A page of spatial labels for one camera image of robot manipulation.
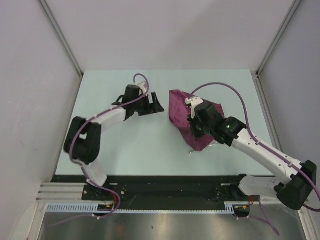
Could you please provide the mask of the silver metal fork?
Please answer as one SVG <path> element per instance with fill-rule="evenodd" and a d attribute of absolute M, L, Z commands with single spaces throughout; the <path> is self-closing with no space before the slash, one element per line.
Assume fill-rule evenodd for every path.
<path fill-rule="evenodd" d="M 218 142 L 213 141 L 211 144 L 207 145 L 203 150 L 211 148 L 211 147 L 218 145 L 218 144 L 219 144 Z M 197 153 L 197 152 L 199 152 L 199 150 L 191 150 L 191 151 L 189 151 L 189 154 L 193 154 L 193 153 Z"/>

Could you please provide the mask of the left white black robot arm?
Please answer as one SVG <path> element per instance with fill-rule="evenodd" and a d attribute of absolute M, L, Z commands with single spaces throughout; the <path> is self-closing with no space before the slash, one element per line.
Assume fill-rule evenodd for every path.
<path fill-rule="evenodd" d="M 91 118 L 76 116 L 72 119 L 63 150 L 70 160 L 80 166 L 87 181 L 94 185 L 93 194 L 100 200 L 110 196 L 111 188 L 105 184 L 108 177 L 98 163 L 102 133 L 115 124 L 124 122 L 135 113 L 146 116 L 164 112 L 157 94 L 142 84 L 129 84 L 123 95 L 110 108 Z"/>

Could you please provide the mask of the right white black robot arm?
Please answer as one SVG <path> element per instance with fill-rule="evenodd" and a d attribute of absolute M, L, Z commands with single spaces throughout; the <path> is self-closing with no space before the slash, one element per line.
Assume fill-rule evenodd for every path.
<path fill-rule="evenodd" d="M 272 178 L 245 175 L 230 188 L 231 196 L 242 201 L 247 196 L 277 198 L 292 210 L 300 210 L 317 181 L 317 166 L 310 160 L 301 162 L 266 144 L 235 117 L 223 117 L 215 105 L 201 98 L 187 98 L 190 132 L 199 139 L 212 136 L 218 143 L 232 147 L 265 167 Z"/>

